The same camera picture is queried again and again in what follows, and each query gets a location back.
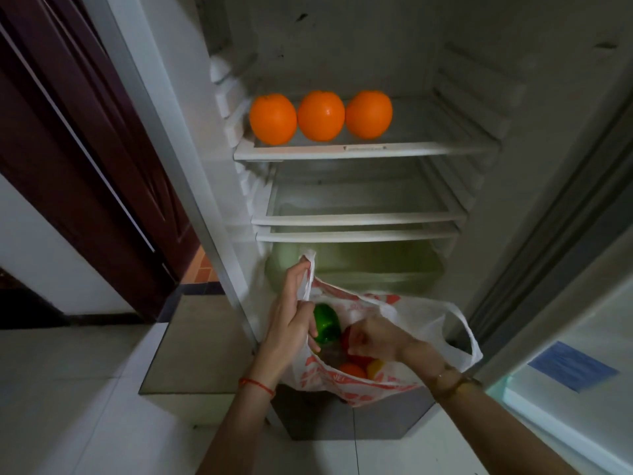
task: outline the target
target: person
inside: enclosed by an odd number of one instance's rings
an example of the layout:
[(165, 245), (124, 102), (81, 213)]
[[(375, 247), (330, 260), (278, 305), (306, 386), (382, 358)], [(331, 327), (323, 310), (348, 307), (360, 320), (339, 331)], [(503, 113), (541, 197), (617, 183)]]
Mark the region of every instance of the person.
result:
[[(286, 272), (273, 303), (266, 337), (249, 367), (197, 475), (251, 472), (271, 396), (282, 374), (306, 342), (320, 351), (314, 304), (299, 301), (297, 289), (310, 263)], [(440, 403), (490, 475), (577, 474), (558, 454), (475, 383), (444, 361), (429, 343), (417, 340), (384, 317), (352, 325), (350, 355), (401, 362), (412, 369)]]

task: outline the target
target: orange fruit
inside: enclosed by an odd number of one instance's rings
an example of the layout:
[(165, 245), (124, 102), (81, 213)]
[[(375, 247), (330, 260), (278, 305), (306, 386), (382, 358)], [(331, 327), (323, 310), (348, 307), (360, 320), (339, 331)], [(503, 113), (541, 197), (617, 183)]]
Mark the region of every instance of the orange fruit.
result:
[(307, 139), (328, 142), (343, 129), (345, 106), (336, 93), (310, 92), (299, 105), (297, 120)]
[(358, 378), (367, 378), (365, 371), (356, 364), (344, 363), (339, 367), (339, 371)]
[(257, 97), (248, 119), (255, 136), (269, 145), (288, 143), (297, 131), (297, 112), (290, 100), (278, 93)]
[(365, 140), (381, 136), (391, 124), (394, 110), (391, 100), (383, 92), (362, 91), (347, 104), (347, 129)]
[(378, 372), (380, 372), (380, 369), (382, 367), (384, 367), (384, 365), (385, 365), (385, 362), (382, 361), (382, 360), (379, 360), (379, 359), (375, 359), (375, 360), (370, 361), (367, 364), (367, 368), (366, 368), (366, 370), (367, 370), (367, 378), (369, 380), (375, 379), (376, 375), (378, 374)]

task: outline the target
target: plastic bag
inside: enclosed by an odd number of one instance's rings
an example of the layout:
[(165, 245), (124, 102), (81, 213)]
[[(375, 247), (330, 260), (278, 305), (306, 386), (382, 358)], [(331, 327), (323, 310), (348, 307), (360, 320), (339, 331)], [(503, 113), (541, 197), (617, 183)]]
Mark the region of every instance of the plastic bag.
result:
[[(481, 360), (482, 353), (477, 340), (464, 315), (453, 303), (412, 296), (354, 294), (316, 278), (315, 255), (312, 250), (304, 254), (310, 261), (310, 271), (304, 277), (297, 298), (330, 305), (339, 317), (342, 330), (368, 316), (379, 315), (417, 339), (431, 343), (460, 372)], [(462, 322), (470, 337), (471, 355), (448, 345), (444, 340), (442, 327), (447, 314), (454, 315)], [(312, 353), (307, 338), (304, 347), (282, 377), (282, 383), (300, 391), (329, 391), (347, 400), (353, 407), (424, 386), (412, 370), (398, 362), (386, 363), (374, 380), (344, 374)]]

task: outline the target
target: yellow fruit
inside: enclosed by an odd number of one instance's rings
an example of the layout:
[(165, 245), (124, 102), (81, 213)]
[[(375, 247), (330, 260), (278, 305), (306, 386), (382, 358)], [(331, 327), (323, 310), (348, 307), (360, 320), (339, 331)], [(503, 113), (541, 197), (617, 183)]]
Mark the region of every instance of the yellow fruit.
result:
[(367, 378), (369, 380), (373, 380), (374, 378), (376, 378), (376, 375), (378, 374), (378, 372), (380, 372), (381, 368), (384, 367), (384, 365), (385, 362), (378, 359), (369, 362), (369, 364), (367, 365)]

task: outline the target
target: refrigerator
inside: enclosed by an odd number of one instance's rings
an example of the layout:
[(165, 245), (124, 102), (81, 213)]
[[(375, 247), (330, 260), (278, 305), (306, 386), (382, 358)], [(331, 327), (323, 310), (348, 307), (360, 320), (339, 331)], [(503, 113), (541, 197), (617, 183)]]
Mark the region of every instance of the refrigerator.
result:
[[(633, 0), (82, 1), (254, 345), (307, 247), (332, 284), (470, 317), (630, 90)], [(254, 97), (311, 90), (381, 90), (391, 126), (254, 137)], [(296, 438), (400, 438), (433, 405), (283, 392), (288, 431), (333, 420)]]

